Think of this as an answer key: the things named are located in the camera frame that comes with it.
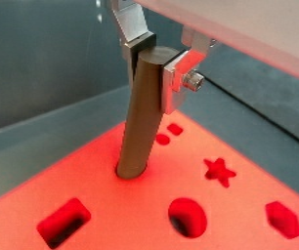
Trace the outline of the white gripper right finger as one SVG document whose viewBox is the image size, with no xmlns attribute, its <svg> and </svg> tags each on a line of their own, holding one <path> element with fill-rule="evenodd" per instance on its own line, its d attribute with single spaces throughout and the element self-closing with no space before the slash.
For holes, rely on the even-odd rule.
<svg viewBox="0 0 299 250">
<path fill-rule="evenodd" d="M 185 91 L 197 92 L 205 82 L 197 71 L 209 54 L 215 40 L 188 26 L 182 27 L 181 42 L 189 47 L 180 52 L 162 69 L 161 110 L 170 114 L 185 100 Z"/>
</svg>

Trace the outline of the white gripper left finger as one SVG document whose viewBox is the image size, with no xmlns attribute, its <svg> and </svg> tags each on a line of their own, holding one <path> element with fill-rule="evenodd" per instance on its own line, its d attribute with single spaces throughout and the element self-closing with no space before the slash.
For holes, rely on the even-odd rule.
<svg viewBox="0 0 299 250">
<path fill-rule="evenodd" d="M 120 32 L 129 84 L 133 84 L 138 52 L 156 45 L 156 35 L 148 29 L 144 9 L 138 3 L 133 0 L 109 0 L 109 8 Z"/>
</svg>

